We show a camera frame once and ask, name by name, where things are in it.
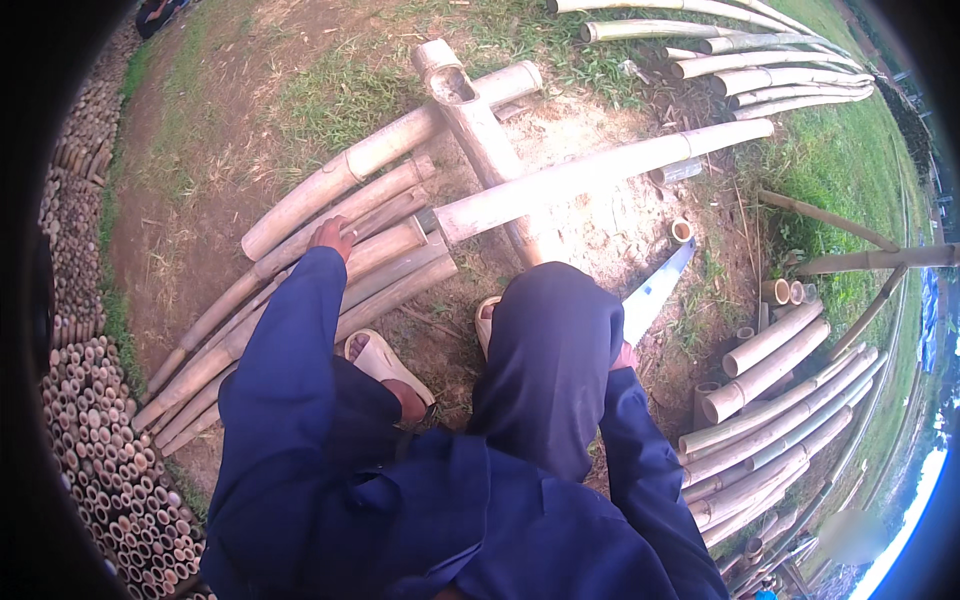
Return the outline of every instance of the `hand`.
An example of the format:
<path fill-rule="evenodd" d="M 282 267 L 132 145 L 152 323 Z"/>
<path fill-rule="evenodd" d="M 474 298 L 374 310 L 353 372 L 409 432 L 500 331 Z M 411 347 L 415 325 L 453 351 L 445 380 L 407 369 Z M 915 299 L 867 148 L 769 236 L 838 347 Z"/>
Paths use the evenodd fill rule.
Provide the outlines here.
<path fill-rule="evenodd" d="M 353 246 L 353 241 L 357 239 L 356 231 L 350 231 L 343 236 L 340 235 L 340 228 L 346 223 L 347 217 L 343 215 L 337 215 L 332 219 L 324 221 L 324 224 L 313 232 L 313 237 L 310 238 L 309 248 L 316 248 L 318 246 L 332 248 L 340 254 L 346 265 L 347 259 L 350 258 L 350 247 Z"/>
<path fill-rule="evenodd" d="M 636 352 L 634 347 L 629 343 L 624 342 L 623 346 L 620 347 L 620 354 L 616 357 L 616 360 L 613 361 L 613 366 L 610 367 L 611 371 L 616 371 L 617 369 L 623 369 L 625 367 L 630 367 L 634 371 L 640 366 L 639 361 L 636 359 Z"/>

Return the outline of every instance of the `navy blue jacket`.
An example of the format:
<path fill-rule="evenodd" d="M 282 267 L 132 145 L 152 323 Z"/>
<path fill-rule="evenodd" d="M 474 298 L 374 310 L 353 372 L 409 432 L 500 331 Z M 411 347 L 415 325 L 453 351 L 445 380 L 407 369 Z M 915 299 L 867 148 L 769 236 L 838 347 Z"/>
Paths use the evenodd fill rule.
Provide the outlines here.
<path fill-rule="evenodd" d="M 404 460 L 337 468 L 333 336 L 347 275 L 314 248 L 276 290 L 220 393 L 226 429 L 202 574 L 222 599 L 727 598 L 681 468 L 630 369 L 600 423 L 612 503 L 431 430 Z"/>

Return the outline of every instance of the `beige sandal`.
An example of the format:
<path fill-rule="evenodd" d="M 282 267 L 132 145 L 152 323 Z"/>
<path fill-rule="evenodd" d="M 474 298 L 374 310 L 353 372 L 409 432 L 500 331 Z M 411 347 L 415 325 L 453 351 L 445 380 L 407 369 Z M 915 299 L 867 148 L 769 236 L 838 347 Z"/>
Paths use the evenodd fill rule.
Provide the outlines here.
<path fill-rule="evenodd" d="M 356 336 L 361 333 L 367 335 L 369 339 L 363 346 L 363 349 L 360 350 L 360 354 L 357 355 L 356 360 L 353 361 L 356 368 L 377 381 L 384 381 L 386 379 L 402 381 L 413 388 L 417 396 L 423 400 L 423 404 L 429 408 L 436 401 L 433 394 L 430 393 L 430 390 L 428 390 L 413 373 L 403 366 L 403 363 L 396 357 L 396 354 L 393 349 L 390 348 L 390 345 L 387 344 L 387 341 L 376 331 L 372 329 L 358 329 L 347 337 L 344 352 L 348 360 L 350 356 L 350 345 L 353 343 L 353 340 L 356 339 Z"/>
<path fill-rule="evenodd" d="M 500 299 L 500 296 L 490 296 L 486 300 L 480 302 L 480 304 L 477 306 L 476 312 L 473 313 L 473 326 L 476 327 L 477 339 L 480 340 L 480 349 L 483 350 L 484 358 L 487 358 L 487 348 L 490 346 L 490 334 L 493 328 L 493 319 L 483 319 L 480 317 L 480 314 L 483 312 L 484 308 L 500 303 Z"/>

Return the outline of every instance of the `bare soil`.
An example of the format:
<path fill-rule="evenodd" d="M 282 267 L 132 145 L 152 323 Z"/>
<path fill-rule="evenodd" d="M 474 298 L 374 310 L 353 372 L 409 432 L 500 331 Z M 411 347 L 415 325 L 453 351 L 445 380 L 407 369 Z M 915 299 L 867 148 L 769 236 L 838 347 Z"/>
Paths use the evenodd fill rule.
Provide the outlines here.
<path fill-rule="evenodd" d="M 261 3 L 253 10 L 254 24 L 247 35 L 225 42 L 211 56 L 201 56 L 209 65 L 201 72 L 203 99 L 216 108 L 222 122 L 215 135 L 190 140 L 179 157 L 184 164 L 205 165 L 208 175 L 207 180 L 196 181 L 195 191 L 183 204 L 171 203 L 142 176 L 155 168 L 151 149 L 163 118 L 158 110 L 164 100 L 162 83 L 171 57 L 184 43 L 179 24 L 162 33 L 165 38 L 157 45 L 147 78 L 127 110 L 123 127 L 127 167 L 116 185 L 121 215 L 111 242 L 111 260 L 130 300 L 130 327 L 148 375 L 187 327 L 250 267 L 240 252 L 240 238 L 286 191 L 281 179 L 266 176 L 265 165 L 273 164 L 274 133 L 258 121 L 260 106 L 277 94 L 293 66 L 304 67 L 327 50 L 323 31 L 374 26 L 365 14 L 320 0 Z M 297 35 L 279 47 L 268 44 L 274 26 Z M 236 30 L 235 21 L 215 21 L 209 34 L 232 36 Z M 285 66 L 279 71 L 264 68 L 277 64 Z M 666 107 L 617 111 L 586 93 L 561 92 L 552 86 L 547 91 L 543 97 L 522 101 L 525 111 L 504 123 L 531 172 L 654 136 L 666 121 L 659 116 Z M 680 113 L 684 105 L 672 109 Z M 681 123 L 669 126 L 672 131 L 698 126 L 688 119 L 671 120 Z M 438 175 L 426 184 L 433 204 L 481 189 L 449 133 L 419 151 L 428 153 L 438 168 Z M 693 224 L 701 251 L 640 346 L 638 374 L 650 395 L 651 413 L 674 442 L 692 430 L 693 386 L 716 372 L 727 338 L 745 324 L 745 315 L 756 312 L 756 241 L 749 246 L 747 238 L 756 240 L 754 224 L 744 231 L 732 184 L 732 159 L 723 153 L 712 155 L 711 164 L 715 171 L 705 167 L 695 182 L 673 184 L 665 191 L 640 176 L 597 181 L 576 198 L 544 199 L 552 206 L 550 217 L 570 262 L 620 297 L 637 288 L 672 253 L 669 223 L 684 216 Z M 705 252 L 719 270 L 708 268 Z M 453 331 L 455 337 L 400 310 L 371 326 L 436 393 L 440 421 L 458 429 L 469 419 L 471 386 L 483 369 L 472 323 L 474 307 L 499 294 L 520 265 L 499 228 L 467 240 L 452 253 L 459 274 L 406 307 Z M 684 302 L 689 298 L 698 300 Z M 216 484 L 222 442 L 218 423 L 174 455 L 207 497 Z M 605 492 L 602 444 L 597 445 L 595 458 L 588 484 Z"/>

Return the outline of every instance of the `dark blue pants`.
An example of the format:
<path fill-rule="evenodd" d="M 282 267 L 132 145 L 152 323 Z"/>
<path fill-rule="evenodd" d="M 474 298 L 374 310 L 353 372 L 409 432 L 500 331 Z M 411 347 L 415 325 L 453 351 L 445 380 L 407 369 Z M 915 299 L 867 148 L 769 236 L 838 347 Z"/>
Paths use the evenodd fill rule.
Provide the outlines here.
<path fill-rule="evenodd" d="M 623 307 L 563 263 L 517 276 L 493 311 L 489 360 L 473 388 L 467 434 L 557 477 L 583 481 L 603 417 L 607 373 L 623 342 Z M 393 460 L 396 397 L 334 358 L 337 414 L 329 456 L 355 470 Z"/>

